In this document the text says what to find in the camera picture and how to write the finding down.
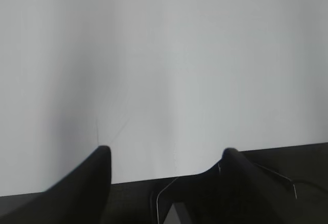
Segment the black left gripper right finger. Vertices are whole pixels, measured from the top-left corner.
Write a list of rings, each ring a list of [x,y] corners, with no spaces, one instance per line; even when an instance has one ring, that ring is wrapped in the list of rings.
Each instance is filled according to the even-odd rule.
[[[227,148],[210,169],[158,193],[159,223],[327,223],[327,188]]]

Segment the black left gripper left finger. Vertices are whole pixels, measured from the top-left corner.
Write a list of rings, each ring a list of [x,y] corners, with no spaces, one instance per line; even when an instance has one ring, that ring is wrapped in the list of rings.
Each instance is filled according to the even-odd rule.
[[[111,188],[111,150],[99,146],[61,181],[1,216],[1,223],[100,223]]]

